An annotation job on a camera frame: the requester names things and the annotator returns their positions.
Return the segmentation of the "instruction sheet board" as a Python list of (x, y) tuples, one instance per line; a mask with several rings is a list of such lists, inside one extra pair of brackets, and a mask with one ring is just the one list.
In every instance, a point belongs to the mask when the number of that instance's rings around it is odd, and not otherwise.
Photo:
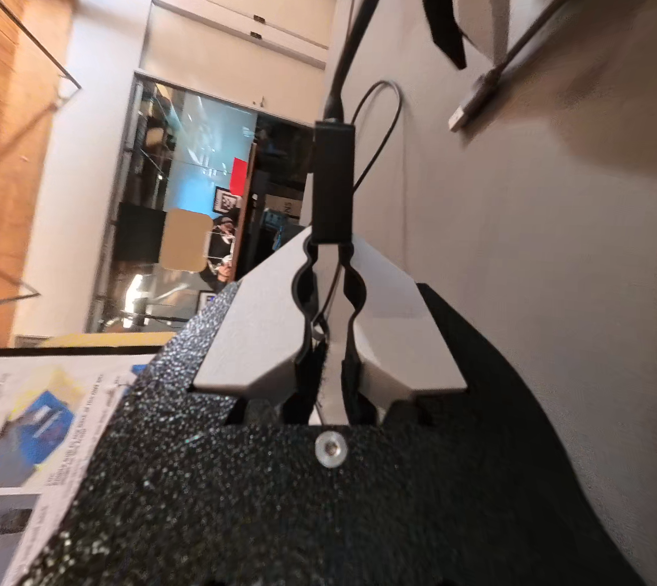
[(60, 526), (136, 377), (174, 333), (73, 334), (1, 349), (1, 584)]

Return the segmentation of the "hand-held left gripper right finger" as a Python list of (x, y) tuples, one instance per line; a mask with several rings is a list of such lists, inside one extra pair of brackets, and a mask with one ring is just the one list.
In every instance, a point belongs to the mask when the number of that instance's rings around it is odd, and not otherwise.
[(351, 306), (341, 369), (350, 425), (375, 425), (398, 402), (467, 384), (413, 278), (360, 237), (339, 249)]

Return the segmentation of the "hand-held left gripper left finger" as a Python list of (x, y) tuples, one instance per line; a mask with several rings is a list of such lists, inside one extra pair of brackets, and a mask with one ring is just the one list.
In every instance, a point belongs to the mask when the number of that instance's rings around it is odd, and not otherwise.
[(306, 228), (237, 283), (196, 391), (267, 401), (291, 423), (323, 422), (317, 396), (328, 328), (319, 316), (317, 255)]

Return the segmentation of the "white door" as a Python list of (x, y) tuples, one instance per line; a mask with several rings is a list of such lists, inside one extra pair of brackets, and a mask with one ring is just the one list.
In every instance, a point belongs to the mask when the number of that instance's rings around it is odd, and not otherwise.
[(318, 73), (326, 66), (326, 50), (284, 32), (265, 27), (265, 32), (234, 28), (212, 18), (152, 0), (146, 22), (139, 69), (163, 80), (209, 91), (209, 85), (187, 80), (223, 83), (229, 70), (255, 73), (269, 63), (291, 63), (284, 71), (301, 67)]

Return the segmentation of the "black white marker board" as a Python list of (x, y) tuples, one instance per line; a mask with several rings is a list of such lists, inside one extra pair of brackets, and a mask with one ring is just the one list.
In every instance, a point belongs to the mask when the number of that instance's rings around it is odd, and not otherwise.
[(227, 216), (233, 209), (241, 207), (241, 196), (233, 194), (224, 187), (215, 187), (213, 212), (217, 215)]

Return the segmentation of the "glass partition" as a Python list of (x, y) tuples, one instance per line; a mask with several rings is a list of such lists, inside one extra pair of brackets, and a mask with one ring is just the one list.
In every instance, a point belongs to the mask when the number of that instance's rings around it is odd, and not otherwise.
[[(311, 129), (145, 76), (133, 82), (129, 112), (85, 330), (143, 333), (179, 330), (216, 295), (206, 266), (215, 187), (229, 189), (233, 159), (249, 162), (248, 188), (235, 222), (229, 283), (263, 262), (296, 232)], [(160, 263), (167, 213), (211, 221), (199, 271)]]

